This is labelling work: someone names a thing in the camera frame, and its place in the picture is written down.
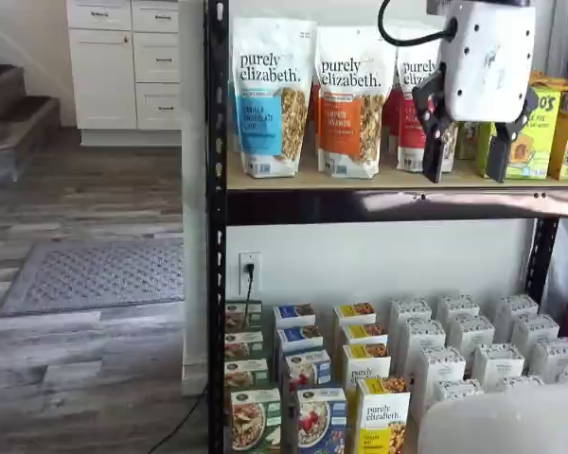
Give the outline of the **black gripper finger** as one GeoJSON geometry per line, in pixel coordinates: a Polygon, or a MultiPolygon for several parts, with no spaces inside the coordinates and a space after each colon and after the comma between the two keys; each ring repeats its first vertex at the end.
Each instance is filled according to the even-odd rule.
{"type": "Polygon", "coordinates": [[[490,139],[486,174],[498,183],[505,180],[512,143],[518,138],[538,105],[538,97],[531,86],[527,87],[523,100],[524,105],[514,121],[494,124],[496,133],[490,139]]]}
{"type": "Polygon", "coordinates": [[[439,183],[443,173],[444,135],[453,119],[445,102],[445,71],[435,70],[412,90],[417,119],[425,134],[422,173],[439,183]]]}

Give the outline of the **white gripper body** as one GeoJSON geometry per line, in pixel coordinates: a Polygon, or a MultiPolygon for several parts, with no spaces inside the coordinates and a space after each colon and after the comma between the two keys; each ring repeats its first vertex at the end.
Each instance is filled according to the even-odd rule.
{"type": "Polygon", "coordinates": [[[444,103],[454,121],[512,122],[534,55],[536,8],[529,1],[454,1],[456,33],[440,44],[444,103]]]}

